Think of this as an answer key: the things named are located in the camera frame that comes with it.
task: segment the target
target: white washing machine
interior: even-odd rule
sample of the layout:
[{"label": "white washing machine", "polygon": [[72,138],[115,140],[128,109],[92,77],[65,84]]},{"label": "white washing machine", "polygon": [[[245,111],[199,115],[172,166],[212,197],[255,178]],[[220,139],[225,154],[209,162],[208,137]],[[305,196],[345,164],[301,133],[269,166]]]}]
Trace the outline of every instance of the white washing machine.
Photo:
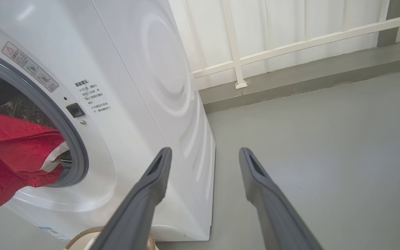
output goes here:
[{"label": "white washing machine", "polygon": [[0,81],[70,147],[60,180],[22,188],[10,210],[62,240],[104,226],[170,146],[151,233],[209,239],[215,142],[168,1],[0,0]]}]

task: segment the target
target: white railing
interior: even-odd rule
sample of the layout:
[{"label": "white railing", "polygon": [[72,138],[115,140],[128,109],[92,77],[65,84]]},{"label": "white railing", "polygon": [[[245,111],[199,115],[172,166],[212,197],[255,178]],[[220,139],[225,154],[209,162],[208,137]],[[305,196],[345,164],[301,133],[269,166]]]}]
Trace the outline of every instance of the white railing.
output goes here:
[{"label": "white railing", "polygon": [[340,41],[340,40],[344,40],[344,39],[348,39],[348,38],[354,38],[356,36],[366,35],[369,33],[375,33],[375,32],[387,30],[387,29],[394,28],[394,27],[400,27],[400,17],[395,18],[395,19],[386,20],[390,0],[383,0],[378,22],[349,29],[348,25],[347,25],[347,23],[348,23],[347,17],[348,17],[349,11],[350,11],[350,9],[349,9],[349,1],[350,0],[344,0],[343,16],[342,16],[342,18],[343,18],[342,19],[342,30],[337,33],[332,33],[332,34],[323,35],[323,36],[319,36],[319,37],[315,37],[315,38],[310,38],[310,35],[309,35],[310,34],[310,0],[304,0],[304,2],[305,2],[305,8],[304,8],[305,9],[305,11],[304,11],[305,40],[275,48],[274,42],[273,42],[273,27],[272,27],[272,22],[271,22],[271,13],[270,13],[271,0],[266,0],[268,38],[269,38],[269,48],[270,49],[256,53],[256,54],[252,54],[252,55],[249,55],[246,57],[240,57],[237,37],[235,34],[234,20],[232,18],[232,11],[231,11],[231,6],[230,6],[229,1],[230,0],[222,0],[222,6],[223,6],[224,19],[225,19],[225,23],[226,23],[227,35],[228,35],[228,39],[229,39],[229,45],[230,45],[231,53],[232,53],[232,61],[227,61],[227,62],[213,65],[210,67],[206,67],[205,57],[203,56],[203,53],[199,46],[198,35],[195,30],[195,25],[193,24],[189,6],[188,6],[186,0],[183,0],[183,4],[184,4],[184,9],[186,11],[189,25],[191,27],[192,37],[194,39],[194,46],[197,49],[198,57],[201,61],[201,66],[202,66],[202,69],[193,72],[194,78],[208,76],[208,75],[211,75],[214,73],[218,73],[218,72],[233,68],[233,69],[235,69],[235,76],[237,78],[237,82],[235,84],[236,89],[240,89],[240,88],[247,86],[245,80],[243,79],[243,73],[242,73],[243,65],[247,65],[247,64],[250,64],[253,62],[265,60],[265,59],[268,59],[271,57],[276,57],[279,55],[284,55],[287,53],[291,53],[291,52],[295,52],[295,51],[299,51],[299,50],[303,50],[303,49],[308,49],[308,48],[323,45],[323,44],[328,44],[328,43],[335,42],[335,41]]}]

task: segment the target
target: concrete floor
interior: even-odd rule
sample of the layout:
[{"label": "concrete floor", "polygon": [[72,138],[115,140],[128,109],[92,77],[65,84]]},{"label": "concrete floor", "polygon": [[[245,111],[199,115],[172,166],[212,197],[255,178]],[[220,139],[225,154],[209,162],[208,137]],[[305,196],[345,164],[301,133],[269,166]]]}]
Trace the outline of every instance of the concrete floor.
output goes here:
[{"label": "concrete floor", "polygon": [[265,249],[238,150],[249,147],[324,249],[400,249],[400,74],[208,115],[211,238],[161,250]]},{"label": "concrete floor", "polygon": [[0,207],[0,250],[62,250],[67,243]]}]

